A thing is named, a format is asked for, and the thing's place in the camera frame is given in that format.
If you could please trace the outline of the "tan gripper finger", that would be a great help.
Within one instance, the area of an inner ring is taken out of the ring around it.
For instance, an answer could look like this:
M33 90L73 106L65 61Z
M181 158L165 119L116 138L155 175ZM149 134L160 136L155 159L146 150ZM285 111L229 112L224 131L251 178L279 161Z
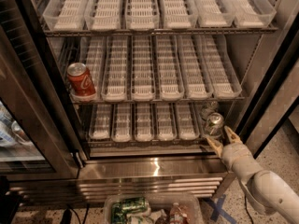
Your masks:
M209 137L206 140L209 143L209 145L213 148L217 156L220 158L223 151L223 144L220 141Z
M228 137L229 142L232 143L241 143L240 137L229 127L225 126L224 131Z

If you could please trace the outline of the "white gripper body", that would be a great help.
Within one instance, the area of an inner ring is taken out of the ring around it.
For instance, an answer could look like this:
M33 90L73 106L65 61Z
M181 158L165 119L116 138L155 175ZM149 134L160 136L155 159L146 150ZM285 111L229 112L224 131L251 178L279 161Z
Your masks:
M253 156L244 144L232 143L223 148L221 160L236 175L245 175Z

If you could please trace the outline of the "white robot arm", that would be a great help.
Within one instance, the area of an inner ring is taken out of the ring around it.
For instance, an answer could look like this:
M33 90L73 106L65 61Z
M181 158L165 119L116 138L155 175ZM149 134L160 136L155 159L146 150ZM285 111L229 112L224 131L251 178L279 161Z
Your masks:
M235 174L250 205L262 215L278 212L291 224L299 224L299 196L279 175L264 169L230 127L225 126L224 131L227 145L212 137L206 140Z

